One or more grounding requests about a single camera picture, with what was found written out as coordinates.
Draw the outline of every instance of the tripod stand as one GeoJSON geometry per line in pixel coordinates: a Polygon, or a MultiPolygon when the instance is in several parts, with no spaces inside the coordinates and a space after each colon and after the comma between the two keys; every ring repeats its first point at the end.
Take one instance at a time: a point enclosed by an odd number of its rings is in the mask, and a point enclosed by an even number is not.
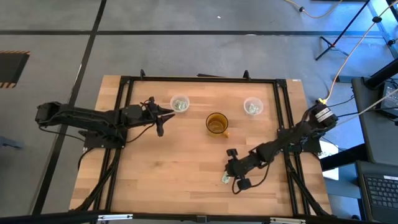
{"type": "Polygon", "coordinates": [[[331,43],[330,41],[326,40],[326,38],[324,38],[322,36],[320,37],[323,41],[325,41],[328,44],[328,48],[325,51],[323,51],[315,60],[319,60],[324,54],[329,52],[329,50],[337,50],[337,51],[343,53],[344,55],[348,56],[348,54],[346,52],[344,52],[343,50],[337,48],[336,44],[340,40],[340,38],[344,35],[344,33],[347,31],[347,29],[350,27],[350,25],[359,16],[359,14],[362,12],[362,10],[368,5],[369,1],[370,0],[367,0],[365,2],[365,4],[362,6],[362,8],[358,11],[358,13],[354,16],[354,18],[349,22],[349,24],[346,26],[346,28],[342,31],[342,33],[337,37],[337,39],[333,43],[331,43]]]}

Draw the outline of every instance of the gray floor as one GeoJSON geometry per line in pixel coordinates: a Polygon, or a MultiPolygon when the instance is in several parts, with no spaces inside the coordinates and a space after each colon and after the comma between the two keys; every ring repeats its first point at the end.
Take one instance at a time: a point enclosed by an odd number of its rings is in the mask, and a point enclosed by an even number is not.
{"type": "MultiPolygon", "coordinates": [[[[299,0],[312,14],[321,14],[330,2],[299,0]]],[[[0,0],[0,29],[90,30],[100,1],[0,0]]],[[[280,1],[113,0],[108,1],[101,30],[342,30],[362,3],[343,3],[323,19],[313,20],[280,1]]],[[[372,16],[368,9],[350,30],[366,30],[372,16]]],[[[396,22],[389,29],[395,29],[396,22]]],[[[0,149],[0,217],[29,213],[54,135],[42,133],[34,122],[36,106],[68,100],[87,43],[87,36],[0,35],[1,50],[30,50],[31,57],[13,90],[0,89],[0,135],[22,141],[20,151],[0,149]]],[[[358,37],[338,43],[349,52],[358,37]]],[[[326,45],[318,37],[297,36],[99,36],[76,102],[94,108],[103,75],[195,76],[207,73],[253,78],[298,78],[303,81],[307,103],[325,97],[344,55],[330,52],[314,61],[326,45]]],[[[379,37],[366,38],[343,70],[344,75],[369,76],[392,60],[379,37]]],[[[338,83],[330,104],[347,100],[351,85],[338,83]]],[[[336,114],[356,111],[354,101],[333,109],[336,114]]],[[[354,119],[330,131],[326,137],[340,147],[363,142],[359,121],[354,119]]],[[[76,178],[82,143],[66,139],[44,212],[67,211],[76,178]]],[[[328,180],[328,191],[338,194],[339,182],[328,180]]],[[[355,200],[330,197],[335,215],[349,218],[358,213],[355,200]]]]}

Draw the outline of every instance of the black keyboard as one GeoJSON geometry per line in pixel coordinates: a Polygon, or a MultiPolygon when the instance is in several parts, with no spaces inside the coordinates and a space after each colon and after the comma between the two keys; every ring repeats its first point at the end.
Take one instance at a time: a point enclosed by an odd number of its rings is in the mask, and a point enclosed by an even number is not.
{"type": "Polygon", "coordinates": [[[398,209],[398,180],[382,175],[364,175],[371,205],[398,209]]]}

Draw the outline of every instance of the wooden tabletop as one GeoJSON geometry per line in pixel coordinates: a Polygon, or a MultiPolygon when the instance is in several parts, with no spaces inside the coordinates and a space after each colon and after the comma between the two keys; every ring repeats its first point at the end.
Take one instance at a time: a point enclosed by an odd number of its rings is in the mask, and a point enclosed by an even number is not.
{"type": "MultiPolygon", "coordinates": [[[[103,78],[96,110],[113,110],[119,80],[120,76],[103,78]]],[[[300,80],[287,80],[287,84],[297,122],[307,109],[303,87],[300,80]]],[[[277,137],[278,119],[271,84],[135,81],[132,89],[131,104],[154,96],[157,104],[170,108],[171,97],[187,95],[190,107],[164,124],[163,137],[157,137],[156,129],[151,128],[122,150],[112,212],[292,216],[282,154],[271,164],[266,181],[256,188],[234,195],[232,181],[221,182],[228,160],[227,149],[236,148],[238,157],[244,157],[248,150],[277,137]],[[263,102],[264,111],[260,115],[245,114],[243,101],[250,96],[263,102]],[[205,120],[213,112],[223,113],[228,118],[228,139],[206,133],[205,120]]],[[[288,127],[285,109],[284,121],[288,127]]],[[[130,129],[128,139],[143,129],[130,129]]],[[[70,208],[79,206],[93,190],[103,155],[104,149],[95,149],[82,160],[70,208]]],[[[306,186],[330,213],[318,159],[309,153],[302,153],[301,159],[306,186]]],[[[255,184],[265,171],[254,169],[248,177],[255,184]]],[[[104,190],[100,208],[104,207],[106,192],[104,190]]],[[[302,212],[299,192],[296,186],[298,207],[302,212]]]]}

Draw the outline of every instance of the amber glass cup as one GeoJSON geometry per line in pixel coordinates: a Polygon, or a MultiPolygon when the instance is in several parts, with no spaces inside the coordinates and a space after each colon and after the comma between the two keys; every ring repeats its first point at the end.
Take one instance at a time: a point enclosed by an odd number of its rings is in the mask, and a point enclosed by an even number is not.
{"type": "Polygon", "coordinates": [[[222,113],[210,114],[206,119],[206,127],[209,135],[211,136],[229,137],[229,132],[227,131],[228,119],[222,113]]]}

